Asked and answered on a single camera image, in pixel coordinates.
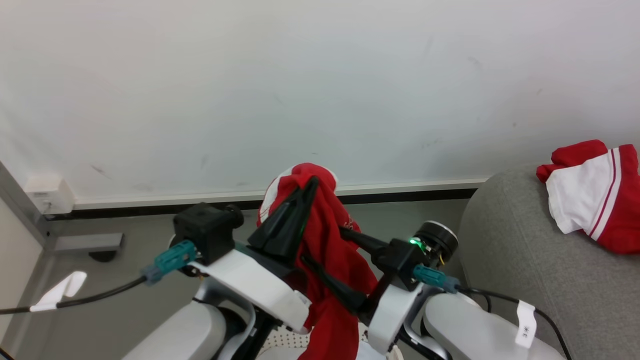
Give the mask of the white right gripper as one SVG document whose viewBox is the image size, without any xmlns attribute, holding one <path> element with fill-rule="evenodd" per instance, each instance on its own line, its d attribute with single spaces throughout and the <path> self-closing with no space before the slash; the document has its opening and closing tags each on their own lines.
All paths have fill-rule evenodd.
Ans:
<svg viewBox="0 0 640 360">
<path fill-rule="evenodd" d="M 340 235 L 370 255 L 386 249 L 389 244 L 370 235 L 362 234 L 352 228 L 340 227 Z M 302 263 L 318 278 L 332 296 L 352 315 L 372 315 L 373 299 L 370 295 L 373 287 L 356 290 L 330 275 L 320 263 L 308 255 L 301 256 Z M 425 304 L 426 285 L 420 283 L 413 291 L 406 291 L 395 285 L 389 285 L 378 301 L 377 308 L 366 325 L 358 323 L 358 339 L 368 342 L 368 346 L 379 356 L 400 356 L 398 341 L 404 342 L 421 356 L 426 354 L 426 338 L 411 326 L 418 318 Z"/>
</svg>

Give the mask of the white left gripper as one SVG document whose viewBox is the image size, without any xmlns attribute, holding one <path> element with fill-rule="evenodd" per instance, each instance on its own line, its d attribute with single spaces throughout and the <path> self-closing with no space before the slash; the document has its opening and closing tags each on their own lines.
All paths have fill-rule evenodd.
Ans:
<svg viewBox="0 0 640 360">
<path fill-rule="evenodd" d="M 274 257 L 293 264 L 309 220 L 319 179 L 312 176 L 305 187 L 297 187 L 275 212 L 269 215 L 247 240 L 259 252 L 274 252 Z M 211 264 L 196 260 L 189 263 L 205 276 L 190 307 L 190 323 L 204 335 L 223 335 L 227 322 L 215 304 L 231 301 L 242 309 L 258 309 L 298 333 L 307 331 L 305 323 L 311 301 L 284 280 L 265 268 L 244 244 Z"/>
</svg>

